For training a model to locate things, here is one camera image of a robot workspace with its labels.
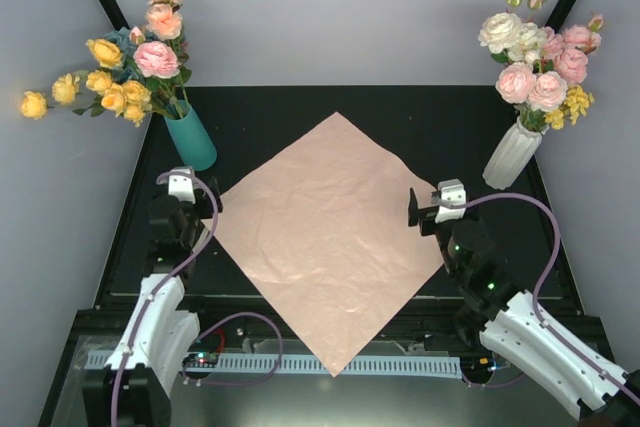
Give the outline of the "pink wrapping paper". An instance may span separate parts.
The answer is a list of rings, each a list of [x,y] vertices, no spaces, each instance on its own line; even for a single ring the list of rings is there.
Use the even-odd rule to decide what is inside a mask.
[[[333,114],[224,193],[215,236],[270,305],[378,292],[408,300],[442,263],[436,240],[408,226],[410,188],[422,201],[433,190]],[[337,375],[361,350],[311,352]]]

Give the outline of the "blue rose stem bunch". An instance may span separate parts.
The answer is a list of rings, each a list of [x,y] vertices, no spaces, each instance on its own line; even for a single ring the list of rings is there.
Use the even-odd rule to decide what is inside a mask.
[[[131,33],[126,27],[109,32],[105,39],[115,44],[122,53],[121,64],[117,67],[109,67],[108,70],[113,75],[114,80],[123,84],[128,80],[143,81],[144,77],[140,73],[133,55],[139,45],[146,41],[146,36],[137,28]]]

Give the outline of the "yellow and blue flower bunch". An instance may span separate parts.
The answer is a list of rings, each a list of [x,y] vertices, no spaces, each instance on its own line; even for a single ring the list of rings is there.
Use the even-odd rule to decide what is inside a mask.
[[[69,107],[76,115],[93,117],[111,112],[139,126],[152,112],[152,94],[126,70],[125,53],[105,38],[89,39],[86,46],[98,64],[93,71],[77,70],[56,79],[48,94],[26,91],[20,103],[23,117],[40,120],[49,111]]]

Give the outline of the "pink rose stem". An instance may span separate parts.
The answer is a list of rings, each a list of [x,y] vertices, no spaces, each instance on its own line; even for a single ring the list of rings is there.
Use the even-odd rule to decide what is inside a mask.
[[[189,112],[185,93],[189,70],[181,62],[180,48],[139,28],[130,31],[128,40],[132,45],[129,66],[151,92],[155,111],[172,120],[184,118]]]
[[[153,48],[157,60],[151,61],[152,75],[163,80],[174,79],[184,99],[188,100],[183,67],[187,54],[180,13],[182,0],[148,0],[148,4],[145,15],[147,29],[163,44],[163,47]]]

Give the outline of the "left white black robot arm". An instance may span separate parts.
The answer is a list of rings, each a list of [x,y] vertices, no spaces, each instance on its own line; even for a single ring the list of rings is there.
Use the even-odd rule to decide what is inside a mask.
[[[167,426],[171,390],[191,345],[207,344],[213,319],[180,309],[197,256],[213,238],[217,194],[192,168],[161,174],[149,205],[150,240],[140,292],[122,337],[82,385],[90,426]]]

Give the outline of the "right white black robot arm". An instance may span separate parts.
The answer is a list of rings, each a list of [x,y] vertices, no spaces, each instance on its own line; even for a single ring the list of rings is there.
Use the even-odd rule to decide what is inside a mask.
[[[638,425],[638,372],[589,347],[540,305],[537,290],[518,287],[498,264],[477,212],[495,198],[469,200],[457,179],[441,182],[428,207],[409,195],[409,226],[435,237],[443,267],[464,299],[454,326],[457,343],[504,358],[583,426]]]

